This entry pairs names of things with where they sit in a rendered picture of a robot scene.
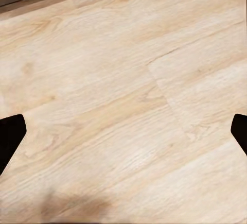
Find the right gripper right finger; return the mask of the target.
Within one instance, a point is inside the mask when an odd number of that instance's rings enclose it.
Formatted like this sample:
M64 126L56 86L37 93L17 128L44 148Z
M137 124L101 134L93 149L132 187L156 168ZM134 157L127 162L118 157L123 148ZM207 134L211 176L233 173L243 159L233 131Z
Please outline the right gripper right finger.
M242 114L235 114L232 125L231 133L239 143L241 148L247 155L247 116Z

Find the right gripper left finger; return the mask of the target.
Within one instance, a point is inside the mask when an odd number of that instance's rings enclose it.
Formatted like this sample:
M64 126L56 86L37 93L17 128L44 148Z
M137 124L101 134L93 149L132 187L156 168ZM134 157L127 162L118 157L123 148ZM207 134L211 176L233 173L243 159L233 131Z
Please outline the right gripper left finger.
M27 133L22 114L0 119L0 175Z

